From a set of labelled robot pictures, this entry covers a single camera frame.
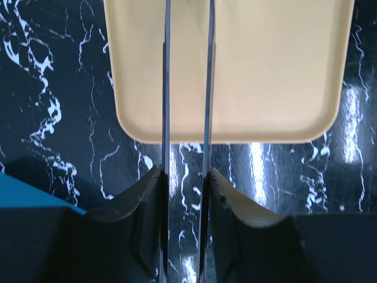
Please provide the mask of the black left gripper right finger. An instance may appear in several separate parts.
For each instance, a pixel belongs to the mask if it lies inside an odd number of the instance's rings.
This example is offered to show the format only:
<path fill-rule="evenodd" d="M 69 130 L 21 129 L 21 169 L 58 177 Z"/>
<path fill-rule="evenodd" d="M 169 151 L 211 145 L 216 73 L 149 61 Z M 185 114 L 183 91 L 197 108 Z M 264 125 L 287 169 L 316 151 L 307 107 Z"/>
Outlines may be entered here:
<path fill-rule="evenodd" d="M 375 282 L 376 215 L 276 214 L 209 173 L 218 282 Z"/>

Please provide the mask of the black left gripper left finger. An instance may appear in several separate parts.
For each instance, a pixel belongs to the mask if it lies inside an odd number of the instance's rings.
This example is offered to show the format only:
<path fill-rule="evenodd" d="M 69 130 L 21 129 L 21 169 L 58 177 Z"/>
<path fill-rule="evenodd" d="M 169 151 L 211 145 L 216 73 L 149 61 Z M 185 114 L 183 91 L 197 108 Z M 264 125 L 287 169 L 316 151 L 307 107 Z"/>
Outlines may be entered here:
<path fill-rule="evenodd" d="M 159 257 L 163 170 L 101 206 L 1 209 L 2 282 L 150 282 Z"/>

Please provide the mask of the metal tongs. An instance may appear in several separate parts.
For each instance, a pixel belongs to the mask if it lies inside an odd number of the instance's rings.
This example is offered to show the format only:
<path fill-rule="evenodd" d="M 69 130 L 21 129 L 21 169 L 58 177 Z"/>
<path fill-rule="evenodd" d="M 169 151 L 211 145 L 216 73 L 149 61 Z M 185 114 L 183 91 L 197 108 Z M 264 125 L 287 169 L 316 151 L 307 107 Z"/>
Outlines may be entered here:
<path fill-rule="evenodd" d="M 204 115 L 204 153 L 202 170 L 202 192 L 200 201 L 200 226 L 199 226 L 199 272 L 197 282 L 205 282 L 205 256 L 207 247 L 207 230 L 209 222 L 209 196 L 210 196 L 210 161 L 211 161 L 211 132 L 213 117 L 213 84 L 216 62 L 216 9 L 215 2 L 209 2 L 209 33 L 207 44 L 207 74 L 206 74 L 206 99 Z M 163 42 L 163 88 L 162 88 L 162 165 L 163 189 L 169 189 L 170 169 L 170 40 L 171 40 L 171 1 L 166 1 L 164 16 L 164 42 Z"/>

